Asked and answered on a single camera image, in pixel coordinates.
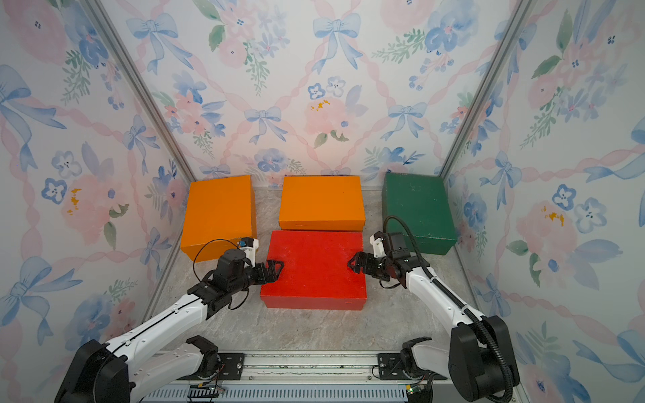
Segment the red shoebox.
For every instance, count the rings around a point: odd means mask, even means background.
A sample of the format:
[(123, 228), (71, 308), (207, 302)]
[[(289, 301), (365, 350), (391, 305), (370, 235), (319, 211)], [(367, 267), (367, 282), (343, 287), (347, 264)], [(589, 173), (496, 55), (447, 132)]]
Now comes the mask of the red shoebox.
[(360, 311), (366, 278), (348, 262), (362, 250), (361, 233), (275, 231), (268, 259), (284, 269), (277, 282), (261, 287), (260, 299), (270, 309)]

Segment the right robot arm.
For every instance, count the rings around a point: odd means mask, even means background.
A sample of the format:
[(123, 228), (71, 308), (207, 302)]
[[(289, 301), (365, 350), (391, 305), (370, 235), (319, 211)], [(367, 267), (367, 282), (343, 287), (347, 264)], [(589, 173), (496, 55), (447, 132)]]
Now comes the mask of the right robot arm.
[(348, 267), (377, 280), (397, 280), (435, 315), (449, 335), (446, 348), (433, 344), (430, 338), (405, 342), (399, 368), (407, 376), (443, 376), (468, 402), (512, 400), (520, 375), (508, 327), (500, 317), (487, 317), (473, 308), (418, 255), (394, 260), (358, 252)]

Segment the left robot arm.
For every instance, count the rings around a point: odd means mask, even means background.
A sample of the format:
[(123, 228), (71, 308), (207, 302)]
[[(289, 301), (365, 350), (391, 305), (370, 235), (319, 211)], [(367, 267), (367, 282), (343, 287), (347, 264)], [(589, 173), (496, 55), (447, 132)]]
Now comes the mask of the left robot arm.
[(227, 250), (215, 269), (160, 314), (103, 344), (94, 339), (83, 344), (55, 401), (139, 402), (186, 376), (217, 378), (224, 365), (208, 339), (193, 336), (169, 353), (161, 349), (221, 310), (235, 309), (235, 294), (277, 282), (284, 266), (279, 260), (255, 262), (250, 247)]

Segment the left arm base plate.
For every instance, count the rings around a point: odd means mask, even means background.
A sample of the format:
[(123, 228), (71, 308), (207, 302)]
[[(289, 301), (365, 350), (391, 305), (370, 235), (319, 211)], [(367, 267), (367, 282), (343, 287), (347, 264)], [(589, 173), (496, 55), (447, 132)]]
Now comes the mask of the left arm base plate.
[(204, 380), (241, 380), (245, 358), (243, 353), (207, 353), (192, 376)]

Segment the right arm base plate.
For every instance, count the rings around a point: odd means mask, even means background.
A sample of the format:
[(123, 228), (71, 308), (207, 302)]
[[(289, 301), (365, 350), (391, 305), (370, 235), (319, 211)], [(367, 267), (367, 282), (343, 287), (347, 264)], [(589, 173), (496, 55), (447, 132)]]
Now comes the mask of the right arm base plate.
[(400, 353), (376, 354), (377, 364), (373, 376), (379, 380), (400, 380), (413, 383), (427, 380), (447, 380), (446, 377), (424, 369), (406, 367)]

